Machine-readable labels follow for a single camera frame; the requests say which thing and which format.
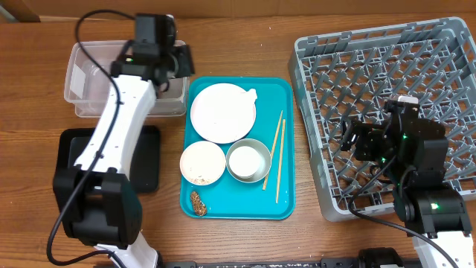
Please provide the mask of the white napkin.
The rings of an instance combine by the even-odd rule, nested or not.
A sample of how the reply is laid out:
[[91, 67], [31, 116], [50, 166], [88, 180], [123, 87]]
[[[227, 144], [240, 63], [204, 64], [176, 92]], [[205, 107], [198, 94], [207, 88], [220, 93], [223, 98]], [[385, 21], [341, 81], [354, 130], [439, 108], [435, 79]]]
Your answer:
[[257, 99], [256, 89], [249, 89], [238, 94], [238, 98], [243, 103], [255, 103]]

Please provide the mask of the small pink bowl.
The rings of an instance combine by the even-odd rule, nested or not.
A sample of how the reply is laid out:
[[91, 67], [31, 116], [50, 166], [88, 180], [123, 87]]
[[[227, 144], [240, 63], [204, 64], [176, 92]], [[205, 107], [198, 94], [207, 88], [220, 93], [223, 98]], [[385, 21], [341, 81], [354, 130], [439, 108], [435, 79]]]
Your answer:
[[213, 142], [197, 141], [184, 149], [179, 167], [188, 182], [198, 186], [211, 185], [225, 171], [225, 154]]

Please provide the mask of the grey bowl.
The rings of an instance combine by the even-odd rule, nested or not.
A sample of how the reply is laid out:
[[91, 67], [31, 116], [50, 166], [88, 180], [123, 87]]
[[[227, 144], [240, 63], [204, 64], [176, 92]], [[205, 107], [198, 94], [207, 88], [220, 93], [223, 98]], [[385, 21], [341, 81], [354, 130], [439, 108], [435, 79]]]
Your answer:
[[260, 182], [271, 170], [271, 152], [261, 141], [244, 138], [228, 149], [226, 167], [230, 175], [240, 182]]

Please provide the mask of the white cup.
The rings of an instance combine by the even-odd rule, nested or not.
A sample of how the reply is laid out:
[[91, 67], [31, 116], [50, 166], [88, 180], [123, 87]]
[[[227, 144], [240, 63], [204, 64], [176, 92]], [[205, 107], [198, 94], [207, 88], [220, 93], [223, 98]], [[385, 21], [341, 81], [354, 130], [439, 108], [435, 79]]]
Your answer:
[[249, 146], [237, 147], [228, 157], [231, 171], [240, 179], [251, 178], [261, 166], [260, 154]]

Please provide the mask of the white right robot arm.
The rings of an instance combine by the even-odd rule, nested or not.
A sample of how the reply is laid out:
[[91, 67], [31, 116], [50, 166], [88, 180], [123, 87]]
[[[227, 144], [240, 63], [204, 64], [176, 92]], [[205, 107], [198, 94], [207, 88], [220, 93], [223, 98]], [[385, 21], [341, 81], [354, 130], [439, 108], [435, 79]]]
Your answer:
[[[341, 150], [354, 149], [359, 161], [373, 162], [371, 178], [348, 202], [364, 220], [404, 231], [423, 267], [474, 267], [472, 225], [466, 203], [445, 182], [448, 151], [445, 127], [419, 116], [414, 97], [385, 101], [389, 119], [381, 124], [341, 119]], [[380, 176], [393, 185], [393, 207], [400, 224], [356, 211], [356, 199]]]

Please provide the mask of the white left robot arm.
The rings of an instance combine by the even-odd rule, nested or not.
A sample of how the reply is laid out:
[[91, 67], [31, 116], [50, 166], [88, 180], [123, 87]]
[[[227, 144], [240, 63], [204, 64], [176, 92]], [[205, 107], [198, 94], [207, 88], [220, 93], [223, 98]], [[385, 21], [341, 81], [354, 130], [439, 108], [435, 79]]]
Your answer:
[[141, 232], [142, 205], [129, 180], [146, 117], [172, 79], [195, 69], [189, 45], [176, 44], [173, 15], [138, 13], [135, 38], [108, 69], [109, 96], [89, 143], [74, 165], [56, 170], [59, 216], [46, 246], [48, 260], [68, 266], [106, 255], [117, 267], [162, 267], [160, 252]]

